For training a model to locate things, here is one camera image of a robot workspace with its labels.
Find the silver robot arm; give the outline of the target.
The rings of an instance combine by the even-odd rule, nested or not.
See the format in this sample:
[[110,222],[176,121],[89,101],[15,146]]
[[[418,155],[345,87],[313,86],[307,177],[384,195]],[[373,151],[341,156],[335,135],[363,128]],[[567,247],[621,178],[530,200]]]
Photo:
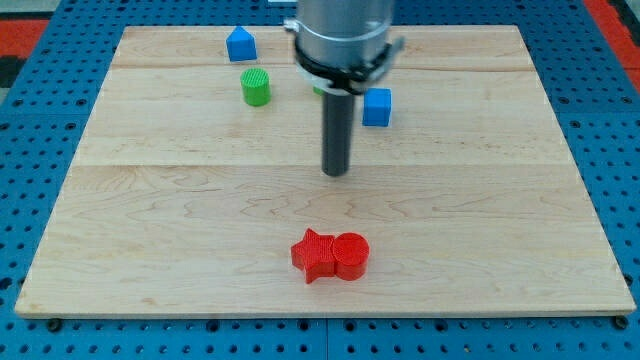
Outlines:
[[393,10],[393,0],[299,0],[283,21],[297,70],[326,93],[364,94],[404,49],[404,37],[389,39]]

